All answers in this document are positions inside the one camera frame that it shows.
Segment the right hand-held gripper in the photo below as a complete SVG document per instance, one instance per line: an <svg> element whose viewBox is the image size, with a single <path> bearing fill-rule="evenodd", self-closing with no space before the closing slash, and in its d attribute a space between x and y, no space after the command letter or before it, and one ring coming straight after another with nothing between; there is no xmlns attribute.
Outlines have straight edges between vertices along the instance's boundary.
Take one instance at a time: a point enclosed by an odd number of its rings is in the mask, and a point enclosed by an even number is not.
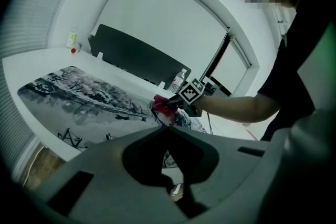
<svg viewBox="0 0 336 224"><path fill-rule="evenodd" d="M201 117L203 110L198 109L195 102L204 95L212 95L215 89L213 84L209 82L203 84L194 78L178 94L169 98L169 102L165 105L170 109L181 109L189 117Z"/></svg>

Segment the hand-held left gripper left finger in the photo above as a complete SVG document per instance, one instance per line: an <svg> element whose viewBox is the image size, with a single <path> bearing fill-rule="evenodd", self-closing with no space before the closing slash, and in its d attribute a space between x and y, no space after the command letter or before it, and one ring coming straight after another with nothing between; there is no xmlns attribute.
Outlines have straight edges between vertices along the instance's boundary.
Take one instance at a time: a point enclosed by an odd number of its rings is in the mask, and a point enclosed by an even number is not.
<svg viewBox="0 0 336 224"><path fill-rule="evenodd" d="M33 195L46 222L186 222L163 186L144 185L122 161L125 149L155 127L97 144L52 174Z"/></svg>

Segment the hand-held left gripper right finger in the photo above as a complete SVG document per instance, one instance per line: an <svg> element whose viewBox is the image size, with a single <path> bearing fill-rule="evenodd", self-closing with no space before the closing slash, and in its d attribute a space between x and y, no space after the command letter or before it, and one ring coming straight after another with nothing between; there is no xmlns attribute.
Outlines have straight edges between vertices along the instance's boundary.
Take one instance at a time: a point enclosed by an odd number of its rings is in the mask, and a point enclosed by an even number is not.
<svg viewBox="0 0 336 224"><path fill-rule="evenodd" d="M168 150L183 174L178 207L194 218L233 194L259 164L266 146L252 140L222 137L169 127Z"/></svg>

